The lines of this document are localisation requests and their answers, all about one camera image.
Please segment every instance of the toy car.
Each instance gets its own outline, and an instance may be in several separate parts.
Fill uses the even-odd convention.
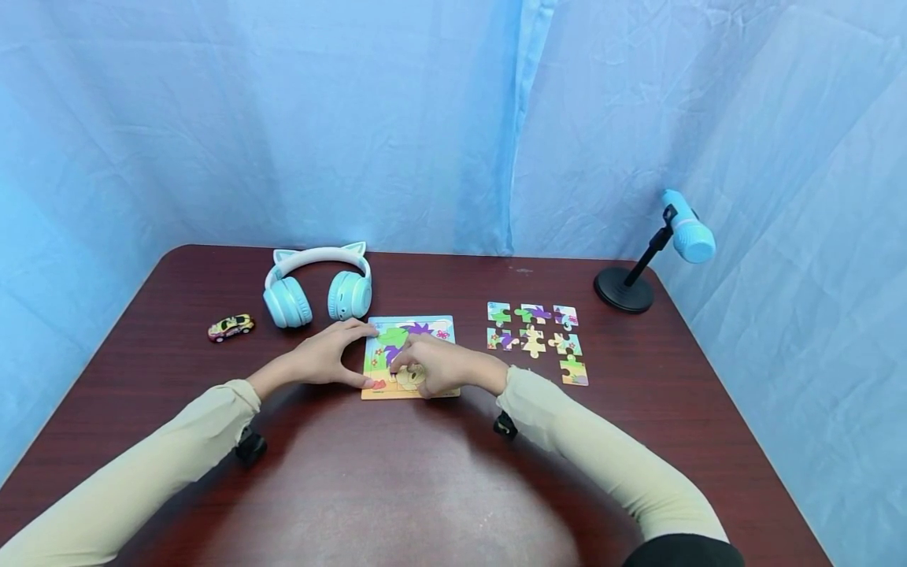
[[[215,343],[224,342],[225,338],[232,337],[239,333],[248,333],[255,327],[255,321],[248,313],[227,317],[219,323],[211,325],[208,329],[208,338]]]

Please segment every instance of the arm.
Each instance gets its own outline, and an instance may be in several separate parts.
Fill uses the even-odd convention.
[[[526,438],[575,464],[614,497],[645,541],[695,533],[727,542],[712,506],[689,479],[552,382],[511,367],[497,402]]]
[[[279,387],[343,382],[371,387],[340,364],[344,348],[375,335],[350,319],[309,338],[246,380],[214,386],[153,434],[107,464],[0,549],[0,566],[103,565],[186,485],[199,480],[239,441]]]
[[[420,364],[423,397],[463,385],[497,396],[517,429],[587,474],[639,523],[646,541],[693,533],[727,542],[706,497],[682,473],[529,370],[426,335],[410,336],[391,371]]]
[[[249,382],[214,386],[76,486],[0,549],[0,565],[103,565],[171,496],[236,446],[260,402]]]

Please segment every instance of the light blue headphones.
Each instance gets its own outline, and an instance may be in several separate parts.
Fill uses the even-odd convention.
[[[265,278],[265,304],[280,328],[302,327],[312,321],[312,307],[306,294],[294,278],[285,278],[289,272],[316,262],[338,261],[352,264],[362,270],[342,271],[334,276],[327,292],[327,314],[337,321],[351,317],[361,318],[372,303],[372,269],[366,261],[366,244],[356,242],[343,248],[313,248],[274,250],[274,268]]]

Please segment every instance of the dark wooden table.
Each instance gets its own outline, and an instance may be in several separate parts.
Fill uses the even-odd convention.
[[[749,565],[829,564],[651,272],[655,305],[629,316],[593,292],[598,261],[369,259],[369,315],[453,315],[466,347],[485,348],[489,300],[575,306],[590,385],[563,386],[569,394],[686,473]],[[261,300],[270,266],[270,250],[253,248],[189,246],[161,261],[0,491],[0,543],[206,388],[329,323],[327,288],[342,265],[295,272],[315,321],[292,331],[274,327]],[[241,312],[258,321],[251,335],[207,340],[208,325]],[[363,352],[351,347],[347,365],[361,368]],[[561,374],[553,352],[501,356]],[[620,565],[639,544],[634,523],[571,465],[494,435],[497,413],[474,388],[432,402],[290,388],[253,422],[270,445],[263,461],[247,471],[226,459],[118,564]]]

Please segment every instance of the jigsaw puzzle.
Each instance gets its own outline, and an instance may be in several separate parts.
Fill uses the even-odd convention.
[[[519,345],[520,339],[514,338],[510,331],[504,329],[488,329],[488,348],[497,350],[498,345],[504,350],[513,350],[513,345]]]
[[[576,361],[574,355],[569,355],[567,360],[561,361],[561,370],[566,370],[561,376],[561,382],[570,386],[588,386],[589,377],[586,375],[586,365]]]
[[[548,340],[549,347],[558,349],[559,355],[566,355],[567,350],[572,350],[572,354],[577,357],[582,356],[582,347],[580,347],[580,338],[576,335],[569,334],[566,337],[561,333],[554,333],[554,338]]]
[[[538,358],[540,352],[546,352],[548,350],[543,342],[545,334],[535,330],[534,325],[529,325],[527,328],[521,329],[520,337],[524,339],[522,349],[529,352],[530,357]]]
[[[514,315],[519,315],[522,318],[523,323],[535,323],[536,325],[544,325],[548,322],[548,319],[551,318],[551,312],[546,311],[545,308],[541,305],[534,305],[532,303],[523,303],[520,305],[520,308],[513,311]]]
[[[364,400],[388,400],[420,397],[419,384],[425,380],[422,367],[406,368],[391,376],[391,362],[400,354],[406,338],[410,335],[434,335],[446,341],[456,342],[454,318],[446,315],[436,317],[371,317],[368,322],[378,329],[377,337],[366,341],[366,363],[363,374],[372,378],[375,384],[370,390],[362,391]],[[460,390],[444,392],[436,397],[455,397]]]
[[[565,305],[554,306],[554,322],[562,324],[565,331],[569,331],[580,325],[580,320],[576,315],[576,308],[567,307]]]
[[[488,302],[488,320],[494,321],[498,327],[511,322],[510,303]]]

